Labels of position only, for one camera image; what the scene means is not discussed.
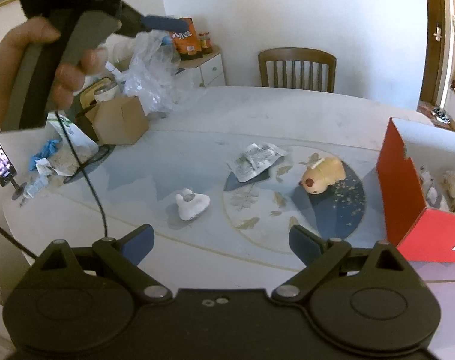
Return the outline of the person's left hand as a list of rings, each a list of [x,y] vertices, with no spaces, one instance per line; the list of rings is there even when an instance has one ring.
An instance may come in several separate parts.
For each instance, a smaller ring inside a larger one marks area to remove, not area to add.
[[[0,128],[9,108],[13,83],[23,55],[32,44],[50,44],[61,33],[45,18],[35,17],[18,25],[4,36],[0,43]],[[78,65],[62,63],[57,68],[52,87],[52,100],[57,110],[67,110],[73,103],[73,94],[84,85],[88,76],[100,73],[108,59],[105,47],[84,52]]]

